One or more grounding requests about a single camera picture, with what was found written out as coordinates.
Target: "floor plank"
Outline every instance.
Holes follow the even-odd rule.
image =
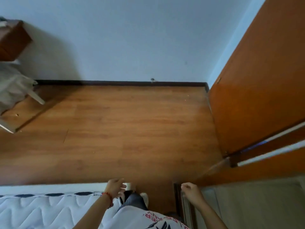
[[[0,131],[0,184],[105,182],[124,177],[175,210],[174,181],[194,179],[221,160],[201,87],[41,86],[3,114],[20,127]]]

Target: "chair leg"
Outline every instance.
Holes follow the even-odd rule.
[[[40,98],[40,96],[39,95],[37,95],[35,92],[33,92],[32,90],[28,90],[27,91],[27,93],[28,93],[28,95],[30,96],[30,97],[32,97],[34,100],[36,100],[38,103],[40,103],[40,104],[45,104],[45,101],[42,99],[42,98]]]
[[[16,129],[9,126],[8,123],[6,123],[4,120],[0,119],[0,127],[4,128],[6,131],[9,131],[10,133],[15,133]]]

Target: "bracelet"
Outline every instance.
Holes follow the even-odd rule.
[[[111,194],[108,193],[108,192],[103,192],[103,193],[102,193],[102,196],[103,196],[104,194],[107,195],[107,196],[109,197],[109,199],[110,199],[110,206],[109,206],[109,208],[113,207],[113,202],[112,202],[112,201],[113,201],[113,197],[111,196]]]

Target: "mattress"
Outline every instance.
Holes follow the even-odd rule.
[[[105,187],[106,183],[0,187],[0,229],[71,229]],[[120,207],[117,199],[113,203],[99,228]]]

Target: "jeans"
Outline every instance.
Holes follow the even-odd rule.
[[[124,204],[121,205],[117,211],[119,211],[121,208],[123,208],[125,206],[135,206],[142,210],[148,210],[144,203],[143,198],[138,193],[132,193],[132,192],[125,191],[124,194],[125,194],[125,198],[127,198],[127,199],[124,202]]]

